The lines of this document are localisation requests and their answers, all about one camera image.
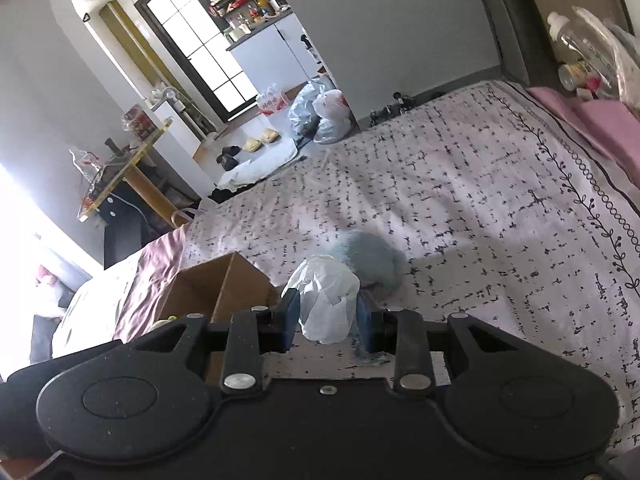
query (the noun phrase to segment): table leg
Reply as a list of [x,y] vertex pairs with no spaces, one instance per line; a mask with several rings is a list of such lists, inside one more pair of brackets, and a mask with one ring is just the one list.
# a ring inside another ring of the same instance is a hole
[[[175,205],[169,202],[169,199],[165,197],[160,190],[154,186],[154,184],[140,171],[136,166],[131,166],[124,173],[124,179],[127,183],[138,193],[142,199],[149,204],[151,209],[158,213],[162,219],[167,222],[171,227],[171,216],[178,211]],[[176,223],[178,225],[186,224],[187,221],[178,216],[176,217]]]

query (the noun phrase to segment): baseboard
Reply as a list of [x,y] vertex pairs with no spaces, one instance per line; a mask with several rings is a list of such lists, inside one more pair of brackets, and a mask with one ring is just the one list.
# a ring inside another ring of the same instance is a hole
[[[502,69],[499,65],[492,66],[491,68],[486,68],[478,72],[473,72],[472,74],[465,75],[464,77],[460,77],[458,79],[454,79],[453,81],[436,86],[435,88],[427,90],[426,92],[421,92],[418,95],[413,96],[413,98],[415,99],[416,104],[420,106],[430,101],[433,98],[434,94],[448,94],[449,92],[453,92],[454,90],[462,88],[463,86],[469,86],[473,83],[491,79],[504,79]],[[369,116],[362,117],[361,119],[358,119],[357,122],[358,126],[363,131],[367,130],[371,126],[371,118]]]

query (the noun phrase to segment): blue fuzzy object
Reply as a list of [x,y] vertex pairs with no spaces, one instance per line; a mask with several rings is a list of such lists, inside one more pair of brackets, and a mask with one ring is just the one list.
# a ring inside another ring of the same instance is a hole
[[360,280],[360,288],[379,285],[385,294],[391,294],[402,282],[404,253],[371,233],[341,231],[326,254],[349,267]]

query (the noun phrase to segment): glass door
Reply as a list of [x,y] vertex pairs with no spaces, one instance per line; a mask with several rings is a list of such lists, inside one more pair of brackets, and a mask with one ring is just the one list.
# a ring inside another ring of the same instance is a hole
[[199,0],[140,0],[136,8],[220,119],[255,101],[256,89]]

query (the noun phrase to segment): table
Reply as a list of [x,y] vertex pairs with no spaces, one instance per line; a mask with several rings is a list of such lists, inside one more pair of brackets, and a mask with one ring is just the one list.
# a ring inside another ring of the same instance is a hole
[[[162,123],[162,126],[156,128],[142,143],[140,147],[138,147],[134,152],[128,155],[128,160],[123,162],[120,169],[114,176],[110,176],[107,182],[98,182],[102,176],[102,173],[98,174],[96,179],[98,181],[92,184],[99,184],[100,192],[97,196],[93,196],[93,194],[87,192],[87,194],[82,199],[82,203],[80,206],[80,211],[78,212],[78,219],[81,222],[84,222],[89,216],[94,213],[102,202],[110,195],[113,189],[120,183],[121,180],[125,180],[127,184],[129,184],[135,191],[140,195],[142,200],[144,200],[149,207],[153,209],[158,215],[167,222],[171,227],[175,227],[174,222],[172,221],[172,215],[178,211],[175,205],[173,205],[167,197],[165,197],[160,190],[154,186],[154,184],[142,173],[138,167],[137,163],[144,157],[149,149],[154,145],[156,140],[160,138],[162,134],[164,134],[169,127],[171,126],[173,120],[168,118]],[[182,225],[187,223],[187,221],[177,216],[175,218],[175,223],[178,225]]]

